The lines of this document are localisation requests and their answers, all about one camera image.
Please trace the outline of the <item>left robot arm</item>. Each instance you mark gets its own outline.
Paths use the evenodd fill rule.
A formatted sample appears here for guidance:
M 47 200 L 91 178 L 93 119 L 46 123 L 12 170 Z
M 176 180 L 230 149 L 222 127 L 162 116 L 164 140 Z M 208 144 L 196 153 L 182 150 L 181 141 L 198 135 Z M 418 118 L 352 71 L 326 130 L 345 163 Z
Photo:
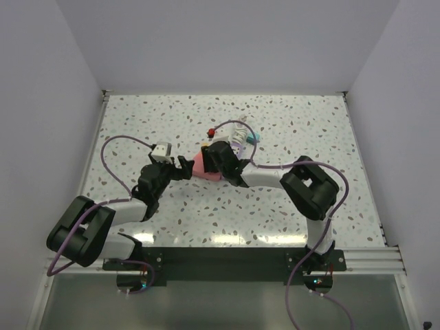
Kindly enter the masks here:
M 128 270 L 138 268 L 142 253 L 132 239 L 109 239 L 112 226 L 128 222 L 148 221 L 159 208 L 159 199 L 171 181 L 189 180 L 193 175 L 193 160 L 179 155 L 175 158 L 148 154 L 151 163 L 140 171 L 137 185 L 125 199 L 95 202 L 77 196 L 58 220 L 46 240 L 49 250 L 72 263 L 90 266 L 101 254 L 118 259 Z

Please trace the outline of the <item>pink triangular power strip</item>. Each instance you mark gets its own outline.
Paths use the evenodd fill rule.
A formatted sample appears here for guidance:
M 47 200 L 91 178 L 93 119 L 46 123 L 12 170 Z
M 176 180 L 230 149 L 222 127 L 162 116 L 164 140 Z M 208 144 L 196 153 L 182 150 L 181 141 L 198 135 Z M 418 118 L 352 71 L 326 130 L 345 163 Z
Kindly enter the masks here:
M 221 180 L 221 173 L 209 173 L 204 171 L 204 161 L 201 152 L 198 152 L 198 154 L 194 156 L 193 160 L 195 162 L 192 168 L 193 176 L 207 179 L 212 182 L 219 182 Z

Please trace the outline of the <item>teal plug adapter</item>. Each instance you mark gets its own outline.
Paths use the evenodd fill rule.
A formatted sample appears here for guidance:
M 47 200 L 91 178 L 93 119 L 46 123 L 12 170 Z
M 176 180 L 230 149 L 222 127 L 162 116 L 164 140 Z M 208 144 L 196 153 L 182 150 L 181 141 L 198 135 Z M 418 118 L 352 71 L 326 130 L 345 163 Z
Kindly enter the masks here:
M 258 133 L 255 133 L 255 134 L 248 133 L 245 141 L 248 144 L 255 145 L 255 144 L 259 143 L 259 138 L 260 138 L 260 135 Z

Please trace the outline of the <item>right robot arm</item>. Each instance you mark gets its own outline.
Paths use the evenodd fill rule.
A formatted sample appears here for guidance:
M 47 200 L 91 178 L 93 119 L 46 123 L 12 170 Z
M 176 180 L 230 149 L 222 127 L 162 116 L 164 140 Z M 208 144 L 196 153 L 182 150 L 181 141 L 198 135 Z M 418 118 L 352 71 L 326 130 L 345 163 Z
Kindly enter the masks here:
M 331 220 L 339 187 L 311 158 L 301 156 L 291 168 L 257 166 L 250 159 L 239 159 L 224 141 L 203 146 L 201 154 L 206 170 L 216 170 L 233 186 L 284 190 L 307 220 L 308 266 L 322 270 L 330 263 L 329 251 L 334 248 Z

